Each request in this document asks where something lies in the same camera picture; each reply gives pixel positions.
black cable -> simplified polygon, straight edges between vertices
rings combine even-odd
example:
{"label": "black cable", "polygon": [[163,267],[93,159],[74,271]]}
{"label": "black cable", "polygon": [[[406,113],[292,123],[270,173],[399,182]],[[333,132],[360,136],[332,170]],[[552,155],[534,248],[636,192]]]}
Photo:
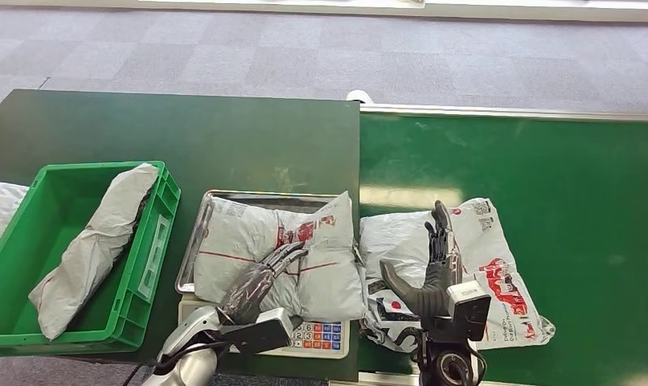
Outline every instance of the black cable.
{"label": "black cable", "polygon": [[[178,352],[177,354],[171,356],[168,360],[166,360],[163,363],[152,363],[151,366],[154,368],[166,368],[172,363],[177,362],[180,358],[182,358],[184,355],[189,354],[194,351],[200,351],[200,350],[205,350],[207,348],[216,348],[216,347],[221,347],[225,346],[225,348],[219,353],[218,358],[222,356],[224,353],[228,351],[229,348],[229,342],[215,342],[215,343],[205,343],[201,344],[200,346],[195,346],[195,347],[187,347],[186,349]],[[138,364],[135,366],[135,368],[132,370],[130,375],[125,379],[125,382],[123,382],[122,386],[127,386],[130,381],[134,378],[135,374],[139,371],[139,369],[143,366],[142,363]]]}
{"label": "black cable", "polygon": [[482,370],[480,371],[480,375],[478,376],[478,382],[474,386],[478,386],[482,382],[482,378],[485,376],[485,372],[487,371],[487,362],[485,361],[485,358],[482,357],[482,354],[475,351],[468,342],[466,343],[466,349],[473,355],[475,355],[476,358],[480,361],[482,365]]}
{"label": "black cable", "polygon": [[222,346],[228,346],[229,342],[215,342],[215,343],[204,343],[200,344],[195,347],[187,347],[184,350],[178,352],[177,354],[171,356],[168,360],[166,360],[163,363],[156,363],[154,365],[155,368],[166,368],[170,366],[170,363],[175,363],[177,362],[180,358],[185,356],[186,354],[189,354],[194,351],[200,351],[200,350],[205,350],[207,348],[216,348],[216,347],[222,347]]}
{"label": "black cable", "polygon": [[125,382],[123,382],[123,386],[128,386],[128,384],[130,383],[132,378],[134,378],[135,374],[137,374],[140,368],[141,368],[141,363],[134,367],[130,375],[125,379]]}

metal tray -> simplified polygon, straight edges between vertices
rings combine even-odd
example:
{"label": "metal tray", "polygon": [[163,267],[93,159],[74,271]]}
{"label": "metal tray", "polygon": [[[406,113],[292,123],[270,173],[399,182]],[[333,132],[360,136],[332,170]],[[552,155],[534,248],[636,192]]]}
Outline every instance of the metal tray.
{"label": "metal tray", "polygon": [[327,205],[336,195],[305,195],[290,193],[274,193],[266,191],[221,191],[210,190],[203,195],[199,214],[196,216],[194,229],[191,231],[187,251],[184,253],[182,265],[179,267],[175,289],[180,294],[194,293],[194,263],[199,254],[201,241],[208,229],[208,223],[213,214],[213,197],[230,199],[237,203],[245,203],[265,209],[281,209],[299,213],[315,213]]}

dark green table surface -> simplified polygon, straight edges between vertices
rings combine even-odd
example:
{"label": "dark green table surface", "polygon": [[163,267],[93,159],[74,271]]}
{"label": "dark green table surface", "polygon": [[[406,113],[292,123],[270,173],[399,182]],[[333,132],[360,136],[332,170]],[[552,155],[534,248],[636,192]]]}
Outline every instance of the dark green table surface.
{"label": "dark green table surface", "polygon": [[[358,155],[348,146],[361,146],[361,216],[425,208],[407,205],[412,192],[490,197],[497,205],[519,271],[558,331],[547,346],[486,352],[488,380],[592,386],[648,380],[648,122],[359,116],[357,108],[14,91],[0,106],[0,180],[29,183],[51,162],[163,159],[182,187],[145,345],[98,359],[148,359],[174,326],[178,296],[168,289],[206,189],[349,189],[356,197],[351,159]],[[280,135],[312,146],[284,155],[269,145]],[[321,147],[322,136],[333,141]],[[322,152],[327,163],[317,164]],[[357,346],[351,348],[355,355]],[[329,363],[234,358],[224,370],[354,379],[357,368],[351,356]],[[359,369],[411,371],[406,355],[364,339]]]}
{"label": "dark green table surface", "polygon": [[[648,384],[648,122],[363,113],[360,130],[360,216],[415,210],[402,204],[411,189],[497,206],[557,332],[546,346],[486,351],[487,380]],[[368,342],[359,366],[410,370]]]}
{"label": "dark green table surface", "polygon": [[[0,181],[30,184],[50,163],[162,160],[182,188],[145,342],[97,361],[153,359],[177,326],[174,281],[209,189],[338,194],[357,218],[356,102],[14,90],[0,104]],[[221,371],[356,380],[342,360],[228,355]]]}

green plastic crate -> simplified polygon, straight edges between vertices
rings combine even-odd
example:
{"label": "green plastic crate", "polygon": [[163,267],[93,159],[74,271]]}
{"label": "green plastic crate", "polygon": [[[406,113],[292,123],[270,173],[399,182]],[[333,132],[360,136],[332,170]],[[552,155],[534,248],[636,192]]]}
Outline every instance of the green plastic crate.
{"label": "green plastic crate", "polygon": [[127,257],[49,342],[28,294],[99,206],[111,180],[142,162],[50,165],[40,170],[0,238],[0,355],[137,350],[146,332],[180,190],[163,162]]}

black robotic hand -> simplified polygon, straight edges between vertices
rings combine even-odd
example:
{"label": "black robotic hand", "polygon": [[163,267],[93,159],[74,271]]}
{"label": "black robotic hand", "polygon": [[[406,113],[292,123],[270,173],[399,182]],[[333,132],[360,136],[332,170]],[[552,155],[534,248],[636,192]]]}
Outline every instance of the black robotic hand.
{"label": "black robotic hand", "polygon": [[421,318],[447,315],[447,287],[453,280],[450,261],[451,225],[447,208],[441,201],[435,202],[431,211],[435,227],[428,221],[425,227],[429,232],[429,263],[426,266],[426,278],[421,288],[409,285],[398,276],[395,268],[381,261],[383,281],[407,305],[407,308]]}
{"label": "black robotic hand", "polygon": [[260,303],[272,288],[274,279],[295,260],[307,255],[304,246],[304,242],[282,245],[242,272],[227,291],[220,307],[230,322],[245,325],[257,320]]}

